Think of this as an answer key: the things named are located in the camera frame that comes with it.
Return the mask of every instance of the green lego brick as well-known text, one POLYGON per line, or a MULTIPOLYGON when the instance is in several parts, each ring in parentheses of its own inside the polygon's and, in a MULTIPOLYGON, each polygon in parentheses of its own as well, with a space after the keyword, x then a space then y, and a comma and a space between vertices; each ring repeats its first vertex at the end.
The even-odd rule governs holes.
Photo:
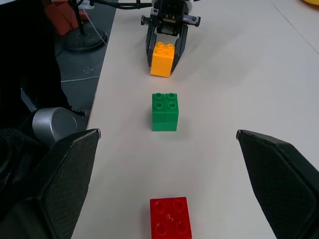
POLYGON ((165 122, 178 122, 178 101, 177 94, 165 94, 165 122))
POLYGON ((153 131, 177 131, 177 123, 153 123, 153 131))
POLYGON ((152 122, 165 122, 165 94, 152 95, 152 122))

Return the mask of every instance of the white table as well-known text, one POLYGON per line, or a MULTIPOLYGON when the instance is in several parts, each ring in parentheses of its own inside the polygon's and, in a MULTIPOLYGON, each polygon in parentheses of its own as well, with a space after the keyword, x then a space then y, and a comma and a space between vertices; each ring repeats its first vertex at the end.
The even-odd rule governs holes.
POLYGON ((169 79, 147 68, 149 13, 117 10, 89 124, 102 138, 73 239, 150 239, 149 200, 177 196, 194 239, 275 238, 235 135, 288 141, 319 168, 319 12, 296 0, 196 2, 201 26, 169 79), (298 31, 274 6, 303 14, 298 31), (177 132, 152 132, 156 92, 178 93, 177 132))

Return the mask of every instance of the robotic arm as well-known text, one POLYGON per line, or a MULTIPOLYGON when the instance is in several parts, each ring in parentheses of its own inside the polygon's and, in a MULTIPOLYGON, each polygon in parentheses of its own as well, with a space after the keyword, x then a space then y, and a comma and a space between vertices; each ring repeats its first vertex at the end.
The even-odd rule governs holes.
POLYGON ((192 10, 193 0, 152 0, 153 8, 150 17, 142 16, 141 25, 148 25, 146 53, 149 68, 156 44, 156 32, 178 36, 175 43, 174 60, 171 72, 178 64, 186 44, 189 25, 199 26, 200 17, 188 15, 192 10))

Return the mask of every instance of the black stand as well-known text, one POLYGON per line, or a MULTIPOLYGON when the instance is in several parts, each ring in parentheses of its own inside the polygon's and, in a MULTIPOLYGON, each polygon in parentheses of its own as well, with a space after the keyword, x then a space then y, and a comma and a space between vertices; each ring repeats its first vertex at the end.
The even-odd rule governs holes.
POLYGON ((107 42, 107 35, 105 32, 92 27, 82 25, 80 12, 78 6, 72 6, 75 12, 76 20, 79 27, 68 33, 64 42, 64 49, 73 53, 87 53, 100 49, 107 42))

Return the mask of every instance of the yellow object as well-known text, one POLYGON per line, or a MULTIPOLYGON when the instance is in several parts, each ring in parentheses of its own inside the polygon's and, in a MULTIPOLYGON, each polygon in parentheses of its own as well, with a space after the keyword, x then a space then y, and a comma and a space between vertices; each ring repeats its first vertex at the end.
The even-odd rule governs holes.
POLYGON ((319 0, 304 0, 304 1, 311 3, 311 4, 319 5, 319 0))
POLYGON ((152 58, 151 74, 169 77, 174 60, 175 47, 158 42, 155 45, 152 58))

